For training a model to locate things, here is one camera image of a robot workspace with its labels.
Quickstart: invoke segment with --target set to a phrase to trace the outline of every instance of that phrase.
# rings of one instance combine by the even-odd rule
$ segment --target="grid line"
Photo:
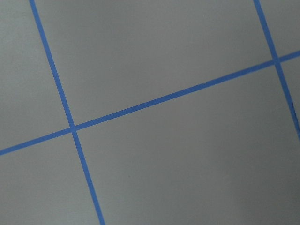
[[[295,59],[297,57],[300,57],[300,51],[296,51],[296,52],[284,55],[284,56],[280,57],[279,60],[281,62],[286,62],[286,61]],[[240,77],[240,76],[251,74],[253,72],[265,69],[265,68],[273,66],[273,65],[274,65],[274,62],[272,60],[270,60],[270,61],[258,64],[256,66],[249,67],[249,68],[237,71],[237,72],[232,73],[232,74],[222,76],[220,78],[217,78],[217,79],[205,82],[205,83],[201,83],[201,84],[196,85],[196,86],[191,87],[191,88],[198,87],[199,88],[198,90],[205,89],[205,88],[217,85],[219,83],[223,83],[225,81],[235,79],[235,78]],[[167,99],[166,98],[167,96],[164,96],[165,98],[164,97],[159,97],[159,98],[153,99],[151,101],[148,101],[148,102],[145,102],[145,103],[142,103],[142,104],[139,104],[139,105],[135,105],[135,106],[132,106],[130,108],[120,110],[120,111],[111,113],[109,115],[105,115],[105,116],[102,116],[102,117],[99,117],[99,118],[96,118],[96,119],[93,119],[93,120],[75,125],[74,128],[75,128],[75,130],[85,129],[85,128],[88,128],[90,126],[94,126],[96,124],[103,123],[105,121],[112,120],[112,119],[115,119],[117,117],[124,116],[124,115],[130,114],[130,113],[136,112],[138,110],[141,110],[141,109],[153,106],[153,105],[157,105],[157,104],[163,103],[165,101],[168,101],[168,100],[171,100],[171,99],[174,99],[174,98],[178,98],[178,97],[190,94],[192,92],[198,91],[198,90],[195,90],[195,89],[193,89],[191,91],[191,88],[180,90],[180,91],[177,91],[175,93],[167,95],[167,96],[173,96],[173,98]],[[56,137],[59,137],[59,136],[62,136],[62,135],[66,135],[66,134],[69,134],[69,133],[71,133],[71,129],[67,128],[67,129],[63,129],[63,130],[60,130],[60,131],[57,131],[57,132],[54,132],[54,133],[51,133],[51,134],[48,134],[48,135],[44,135],[42,137],[32,139],[32,140],[29,140],[27,142],[23,142],[23,143],[20,143],[20,144],[17,144],[17,145],[14,145],[14,146],[11,146],[11,147],[0,150],[0,156],[8,154],[8,153],[13,152],[13,151],[17,151],[17,150],[29,147],[29,146],[32,146],[32,145],[37,144],[37,143],[41,143],[41,142],[44,142],[44,141],[51,140],[53,138],[56,138]]]
[[[31,9],[32,9],[32,13],[34,15],[34,19],[35,19],[36,24],[37,24],[38,32],[40,34],[40,37],[41,37],[41,40],[42,40],[42,43],[43,43],[43,46],[44,46],[44,50],[45,50],[45,53],[47,55],[47,59],[48,59],[48,62],[49,62],[49,65],[50,65],[50,68],[51,68],[51,71],[52,71],[52,74],[53,74],[53,77],[54,77],[54,80],[55,80],[55,84],[56,84],[57,90],[59,92],[62,105],[63,105],[64,110],[65,110],[65,114],[66,114],[66,117],[67,117],[67,120],[68,120],[68,123],[69,123],[69,126],[70,126],[70,131],[72,133],[72,137],[73,137],[76,149],[77,149],[77,153],[78,153],[78,156],[79,156],[79,159],[80,159],[80,163],[82,165],[84,176],[85,176],[85,179],[87,181],[87,184],[88,184],[88,187],[89,187],[89,190],[90,190],[90,195],[91,195],[91,198],[92,198],[93,203],[94,203],[94,207],[95,207],[95,210],[96,210],[96,213],[97,213],[98,220],[99,220],[101,225],[105,225],[105,221],[104,221],[104,218],[103,218],[103,215],[102,215],[102,211],[101,211],[101,208],[100,208],[100,205],[99,205],[99,201],[98,201],[98,198],[97,198],[97,195],[96,195],[96,191],[95,191],[95,188],[94,188],[94,185],[93,185],[93,181],[92,181],[92,178],[90,176],[89,168],[88,168],[87,162],[85,160],[85,156],[84,156],[81,144],[80,144],[80,140],[79,140],[77,131],[75,129],[75,124],[74,124],[72,114],[71,114],[71,111],[70,111],[70,108],[69,108],[69,105],[68,105],[68,102],[67,102],[67,98],[65,96],[64,90],[63,90],[61,82],[60,82],[60,77],[58,75],[56,66],[54,64],[54,60],[53,60],[53,57],[52,57],[52,54],[51,54],[49,44],[47,42],[47,38],[46,38],[44,29],[43,29],[42,22],[40,20],[39,15],[38,15],[38,9],[36,7],[36,4],[35,4],[34,0],[29,0],[29,2],[30,2]]]
[[[274,42],[273,42],[273,39],[272,39],[272,35],[270,33],[270,30],[269,30],[269,27],[268,27],[268,24],[267,24],[267,20],[264,16],[264,13],[263,13],[263,8],[262,8],[259,0],[253,0],[253,2],[254,2],[254,5],[255,5],[255,8],[256,8],[259,20],[260,20],[261,25],[262,25],[262,29],[263,29],[265,38],[267,40],[269,50],[271,52],[271,55],[272,55],[272,58],[273,58],[273,61],[274,61],[274,65],[275,65],[275,68],[276,68],[276,71],[277,71],[277,74],[278,74],[278,77],[279,77],[279,80],[280,80],[280,83],[281,83],[281,87],[282,87],[283,92],[285,94],[285,99],[286,99],[287,104],[288,104],[289,109],[290,109],[290,113],[291,113],[291,116],[292,116],[292,120],[294,122],[294,126],[295,126],[296,131],[297,131],[298,138],[300,140],[299,121],[298,121],[297,114],[296,114],[296,111],[295,111],[295,108],[294,108],[293,99],[292,99],[292,96],[290,94],[289,87],[288,87],[288,85],[286,83],[286,80],[285,80],[285,74],[282,70],[280,60],[279,60],[279,57],[277,55],[276,48],[275,48],[275,45],[274,45]]]

